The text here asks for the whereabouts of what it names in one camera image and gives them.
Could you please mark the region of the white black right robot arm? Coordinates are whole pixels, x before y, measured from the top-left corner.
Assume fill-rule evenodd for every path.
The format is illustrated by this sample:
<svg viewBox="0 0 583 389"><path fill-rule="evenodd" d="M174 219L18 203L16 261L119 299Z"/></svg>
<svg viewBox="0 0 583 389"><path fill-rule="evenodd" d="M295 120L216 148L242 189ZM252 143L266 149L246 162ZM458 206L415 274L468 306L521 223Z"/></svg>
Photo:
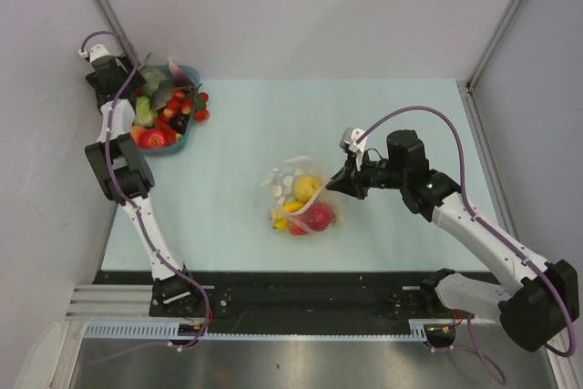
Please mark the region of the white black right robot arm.
<svg viewBox="0 0 583 389"><path fill-rule="evenodd" d="M364 199L369 189L397 189L413 214L461 242L495 276L482 282L442 269L423 280L422 310L431 317L460 310L498 322L522 349L548 347L561 331L571 333L579 317L578 274L567 261L548 261L485 219L463 189L430 169L424 143L413 130L386 138L389 156L373 161L363 130L347 128L340 141L343 167L327 189Z"/></svg>

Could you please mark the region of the clear zip top bag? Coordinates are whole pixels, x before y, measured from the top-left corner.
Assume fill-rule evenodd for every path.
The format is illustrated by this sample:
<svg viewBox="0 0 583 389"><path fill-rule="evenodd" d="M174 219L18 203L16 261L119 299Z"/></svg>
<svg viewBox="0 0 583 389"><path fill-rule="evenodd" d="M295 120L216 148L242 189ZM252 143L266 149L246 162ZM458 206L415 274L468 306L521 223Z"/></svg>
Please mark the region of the clear zip top bag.
<svg viewBox="0 0 583 389"><path fill-rule="evenodd" d="M261 184L271 226L299 237L339 225L343 206L326 188L328 181L313 157L298 156L279 162Z"/></svg>

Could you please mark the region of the yellow banana bunch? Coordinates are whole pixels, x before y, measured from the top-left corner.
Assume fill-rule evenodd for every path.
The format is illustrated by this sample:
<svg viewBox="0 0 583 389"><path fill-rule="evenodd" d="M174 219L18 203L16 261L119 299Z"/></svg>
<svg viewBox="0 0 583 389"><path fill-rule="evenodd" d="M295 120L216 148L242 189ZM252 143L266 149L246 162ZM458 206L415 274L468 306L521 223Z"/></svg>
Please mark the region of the yellow banana bunch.
<svg viewBox="0 0 583 389"><path fill-rule="evenodd" d="M287 230L288 221L287 214L295 213L305 206L304 202L292 200L281 205L281 210L272 210L270 213L271 226L275 230Z"/></svg>

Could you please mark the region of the yellow lemon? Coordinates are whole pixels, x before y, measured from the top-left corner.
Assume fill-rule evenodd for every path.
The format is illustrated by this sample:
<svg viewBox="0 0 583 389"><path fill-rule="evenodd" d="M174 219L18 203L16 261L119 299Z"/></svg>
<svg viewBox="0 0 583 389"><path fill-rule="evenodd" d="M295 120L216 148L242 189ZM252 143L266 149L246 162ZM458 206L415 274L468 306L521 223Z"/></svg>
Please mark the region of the yellow lemon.
<svg viewBox="0 0 583 389"><path fill-rule="evenodd" d="M313 175L302 175L295 180L293 193L295 199L308 202L320 189L322 182Z"/></svg>

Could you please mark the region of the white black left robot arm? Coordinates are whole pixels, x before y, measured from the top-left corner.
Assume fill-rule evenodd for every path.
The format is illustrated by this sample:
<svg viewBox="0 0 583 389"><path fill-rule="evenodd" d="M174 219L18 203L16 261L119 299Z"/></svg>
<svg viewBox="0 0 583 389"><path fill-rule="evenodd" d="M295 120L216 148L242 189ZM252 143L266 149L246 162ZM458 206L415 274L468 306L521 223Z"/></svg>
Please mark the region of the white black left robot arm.
<svg viewBox="0 0 583 389"><path fill-rule="evenodd" d="M148 255L153 279L149 315L193 316L202 293L160 230L149 196L154 177L130 134L137 109L134 90L141 86L137 69L127 56L114 56L101 44L81 56L94 69L86 80L102 116L99 137L85 154L104 195L128 215Z"/></svg>

